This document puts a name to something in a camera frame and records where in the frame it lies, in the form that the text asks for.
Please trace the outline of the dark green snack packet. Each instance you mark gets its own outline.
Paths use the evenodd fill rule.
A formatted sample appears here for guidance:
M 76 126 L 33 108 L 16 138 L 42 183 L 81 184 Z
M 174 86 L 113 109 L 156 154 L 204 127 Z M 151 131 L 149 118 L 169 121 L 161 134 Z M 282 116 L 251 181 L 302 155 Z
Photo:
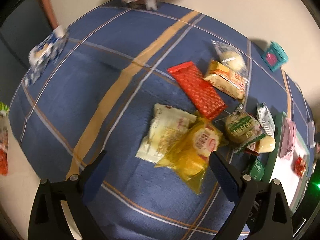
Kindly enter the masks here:
M 243 174 L 250 175 L 255 181 L 261 181 L 265 172 L 263 164 L 257 159 L 253 159 L 248 167 L 244 170 Z

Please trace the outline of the yellow transparent snack bag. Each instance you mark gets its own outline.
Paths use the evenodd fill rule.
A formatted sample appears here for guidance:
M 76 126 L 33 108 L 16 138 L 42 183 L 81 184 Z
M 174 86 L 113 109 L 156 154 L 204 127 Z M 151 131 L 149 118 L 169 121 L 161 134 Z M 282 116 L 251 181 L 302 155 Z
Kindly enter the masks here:
M 172 169 L 192 191 L 200 194 L 210 154 L 226 145 L 223 133 L 212 122 L 199 117 L 155 166 Z

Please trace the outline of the cream white snack packet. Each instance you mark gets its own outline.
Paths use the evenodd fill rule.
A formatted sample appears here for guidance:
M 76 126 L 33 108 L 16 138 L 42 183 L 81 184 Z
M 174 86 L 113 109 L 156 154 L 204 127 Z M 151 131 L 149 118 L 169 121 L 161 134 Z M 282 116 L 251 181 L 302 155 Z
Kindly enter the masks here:
M 159 103 L 154 105 L 154 116 L 136 157 L 157 163 L 194 124 L 197 116 Z

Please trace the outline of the cream orange cracker packet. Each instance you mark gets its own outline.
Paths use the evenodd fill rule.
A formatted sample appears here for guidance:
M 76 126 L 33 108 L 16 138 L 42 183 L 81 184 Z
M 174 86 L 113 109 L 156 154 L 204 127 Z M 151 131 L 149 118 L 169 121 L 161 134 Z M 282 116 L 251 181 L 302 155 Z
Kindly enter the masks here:
M 241 101 L 244 99 L 246 80 L 218 61 L 211 60 L 203 79 L 228 96 Z

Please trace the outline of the green rimmed white tray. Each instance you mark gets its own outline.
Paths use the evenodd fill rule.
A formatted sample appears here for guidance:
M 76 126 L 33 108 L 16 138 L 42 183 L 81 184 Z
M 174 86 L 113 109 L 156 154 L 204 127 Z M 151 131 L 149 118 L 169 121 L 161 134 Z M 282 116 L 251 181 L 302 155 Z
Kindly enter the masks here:
M 273 152 L 268 154 L 263 182 L 270 182 L 272 179 L 278 179 L 285 192 L 285 196 L 290 210 L 294 213 L 304 197 L 304 192 L 308 184 L 308 173 L 304 172 L 302 177 L 294 173 L 294 163 L 298 157 L 303 157 L 306 161 L 306 167 L 309 166 L 310 152 L 301 137 L 300 133 L 296 133 L 296 143 L 293 156 L 291 159 L 282 159 L 280 157 L 280 147 L 282 143 L 283 119 L 286 113 L 281 112 L 274 117 L 276 125 L 275 140 L 276 147 Z

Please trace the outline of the red good luck snack bag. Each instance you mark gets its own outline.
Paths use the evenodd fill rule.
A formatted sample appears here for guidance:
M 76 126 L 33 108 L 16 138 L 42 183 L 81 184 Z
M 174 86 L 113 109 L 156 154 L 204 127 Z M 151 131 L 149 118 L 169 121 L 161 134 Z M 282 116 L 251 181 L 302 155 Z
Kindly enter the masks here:
M 306 171 L 306 162 L 301 156 L 296 159 L 293 171 L 299 178 L 302 178 L 302 176 L 304 175 Z

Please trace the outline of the small wrapped cream pastry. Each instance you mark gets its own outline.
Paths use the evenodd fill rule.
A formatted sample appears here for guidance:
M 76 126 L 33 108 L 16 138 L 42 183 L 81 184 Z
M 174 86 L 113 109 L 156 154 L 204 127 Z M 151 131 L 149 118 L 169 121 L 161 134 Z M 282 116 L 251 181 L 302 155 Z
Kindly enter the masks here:
M 270 153 L 273 152 L 276 147 L 276 140 L 267 135 L 263 139 L 258 141 L 257 152 L 258 153 Z

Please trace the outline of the pink snack packet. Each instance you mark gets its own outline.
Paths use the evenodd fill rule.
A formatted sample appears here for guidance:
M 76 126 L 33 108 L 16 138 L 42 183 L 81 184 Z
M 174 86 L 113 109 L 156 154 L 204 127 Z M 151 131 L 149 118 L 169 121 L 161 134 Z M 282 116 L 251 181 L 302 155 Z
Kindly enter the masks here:
M 296 131 L 296 124 L 290 118 L 285 117 L 281 132 L 281 159 L 291 159 L 295 148 Z

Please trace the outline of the round green labelled pastry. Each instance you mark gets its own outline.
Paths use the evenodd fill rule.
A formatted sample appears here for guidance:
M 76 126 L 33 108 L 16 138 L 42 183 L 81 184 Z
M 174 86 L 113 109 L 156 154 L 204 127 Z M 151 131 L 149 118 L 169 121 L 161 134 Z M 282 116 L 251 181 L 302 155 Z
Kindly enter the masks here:
M 259 122 L 244 111 L 235 111 L 227 116 L 225 129 L 229 139 L 235 143 L 245 142 L 260 128 Z

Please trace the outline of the silver green sachet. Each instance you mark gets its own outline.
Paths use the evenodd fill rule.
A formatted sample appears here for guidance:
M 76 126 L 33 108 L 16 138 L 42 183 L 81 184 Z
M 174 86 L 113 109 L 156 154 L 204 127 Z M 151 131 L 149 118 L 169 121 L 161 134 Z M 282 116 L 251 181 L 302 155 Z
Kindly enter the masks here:
M 257 104 L 257 119 L 265 134 L 274 137 L 276 127 L 271 112 L 264 102 Z

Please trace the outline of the red snack bag at edge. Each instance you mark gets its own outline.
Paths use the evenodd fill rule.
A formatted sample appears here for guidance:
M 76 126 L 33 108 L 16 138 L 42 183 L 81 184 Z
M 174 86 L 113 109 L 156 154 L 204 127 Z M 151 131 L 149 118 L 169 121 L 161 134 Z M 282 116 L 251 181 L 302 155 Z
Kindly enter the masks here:
M 9 148 L 8 128 L 5 125 L 5 117 L 8 114 L 9 106 L 5 103 L 0 103 L 1 109 L 1 127 L 0 127 L 0 173 L 6 176 L 8 174 L 8 159 L 7 152 Z

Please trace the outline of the red checkered snack bar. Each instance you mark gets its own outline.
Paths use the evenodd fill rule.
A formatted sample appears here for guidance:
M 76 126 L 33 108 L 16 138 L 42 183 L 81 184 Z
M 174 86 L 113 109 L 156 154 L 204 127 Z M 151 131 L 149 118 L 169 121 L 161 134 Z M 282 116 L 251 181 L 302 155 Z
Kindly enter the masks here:
M 170 67 L 167 72 L 207 120 L 212 121 L 226 109 L 225 102 L 215 88 L 203 79 L 202 72 L 192 61 Z

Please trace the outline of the blue plaid tablecloth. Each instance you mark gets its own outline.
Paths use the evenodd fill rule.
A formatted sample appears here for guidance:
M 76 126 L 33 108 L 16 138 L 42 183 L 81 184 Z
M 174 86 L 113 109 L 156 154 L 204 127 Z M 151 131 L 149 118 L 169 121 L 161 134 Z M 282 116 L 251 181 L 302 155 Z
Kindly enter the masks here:
M 195 194 L 171 170 L 136 157 L 156 103 L 195 111 L 167 70 L 191 61 L 205 72 L 212 40 L 235 46 L 251 66 L 246 110 L 264 102 L 286 113 L 308 143 L 312 111 L 288 75 L 272 72 L 241 33 L 168 3 L 157 12 L 118 0 L 95 8 L 69 26 L 40 78 L 17 89 L 11 129 L 39 177 L 63 181 L 107 151 L 108 173 L 89 209 L 109 239 L 212 239 L 233 208 L 211 171 Z

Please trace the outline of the clear wrapped round bun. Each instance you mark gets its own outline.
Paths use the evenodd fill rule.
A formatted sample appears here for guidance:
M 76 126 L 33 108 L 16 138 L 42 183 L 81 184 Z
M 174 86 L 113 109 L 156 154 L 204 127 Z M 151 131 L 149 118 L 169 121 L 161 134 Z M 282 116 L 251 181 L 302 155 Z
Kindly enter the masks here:
M 219 56 L 219 61 L 224 66 L 236 72 L 243 78 L 248 78 L 248 68 L 238 49 L 230 44 L 212 40 L 212 45 Z

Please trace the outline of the blue white crumpled wrapper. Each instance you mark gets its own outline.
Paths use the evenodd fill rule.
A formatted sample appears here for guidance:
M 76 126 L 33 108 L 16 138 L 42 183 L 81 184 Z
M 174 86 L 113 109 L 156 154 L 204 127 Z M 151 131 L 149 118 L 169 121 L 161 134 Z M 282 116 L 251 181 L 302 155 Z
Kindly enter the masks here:
M 59 25 L 51 34 L 29 52 L 30 70 L 24 80 L 26 87 L 33 85 L 50 61 L 57 61 L 68 38 L 68 30 Z

